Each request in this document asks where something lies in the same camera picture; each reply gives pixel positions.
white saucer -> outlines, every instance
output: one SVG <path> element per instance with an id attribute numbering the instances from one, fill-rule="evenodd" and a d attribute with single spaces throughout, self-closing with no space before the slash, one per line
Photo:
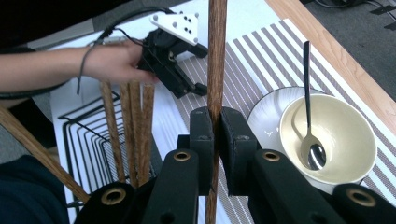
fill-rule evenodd
<path id="1" fill-rule="evenodd" d="M 322 92 L 311 90 L 311 93 Z M 266 94 L 253 107 L 247 124 L 262 148 L 277 150 L 286 155 L 279 137 L 280 118 L 286 107 L 302 96 L 304 87 L 286 87 Z"/>

white robot part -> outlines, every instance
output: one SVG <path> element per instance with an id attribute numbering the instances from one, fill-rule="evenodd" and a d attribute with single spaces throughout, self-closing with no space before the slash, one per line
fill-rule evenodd
<path id="1" fill-rule="evenodd" d="M 153 15 L 150 21 L 160 29 L 193 46 L 198 43 L 198 13 Z"/>

dark sleeve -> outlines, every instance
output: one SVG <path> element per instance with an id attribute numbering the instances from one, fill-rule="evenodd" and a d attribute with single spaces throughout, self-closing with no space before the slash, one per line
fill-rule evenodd
<path id="1" fill-rule="evenodd" d="M 68 223 L 64 186 L 37 159 L 0 165 L 1 223 Z"/>

wire rack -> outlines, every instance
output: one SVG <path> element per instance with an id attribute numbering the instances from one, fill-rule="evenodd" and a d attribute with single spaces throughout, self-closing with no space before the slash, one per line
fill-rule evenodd
<path id="1" fill-rule="evenodd" d="M 115 92 L 112 94 L 124 173 L 127 182 L 129 182 L 120 96 Z M 93 100 L 58 119 L 65 120 L 63 124 L 64 148 L 69 174 L 88 193 L 118 181 L 102 98 Z M 155 177 L 162 166 L 162 160 L 154 140 L 152 143 L 150 178 Z"/>

white bowl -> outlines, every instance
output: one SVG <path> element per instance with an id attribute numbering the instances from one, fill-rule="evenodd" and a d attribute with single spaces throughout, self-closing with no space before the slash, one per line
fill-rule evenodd
<path id="1" fill-rule="evenodd" d="M 372 170 L 377 147 L 364 116 L 351 105 L 330 95 L 311 95 L 311 130 L 326 151 L 326 164 L 317 171 L 306 168 L 298 153 L 306 136 L 304 97 L 290 103 L 279 124 L 280 140 L 291 162 L 314 185 L 357 183 Z"/>

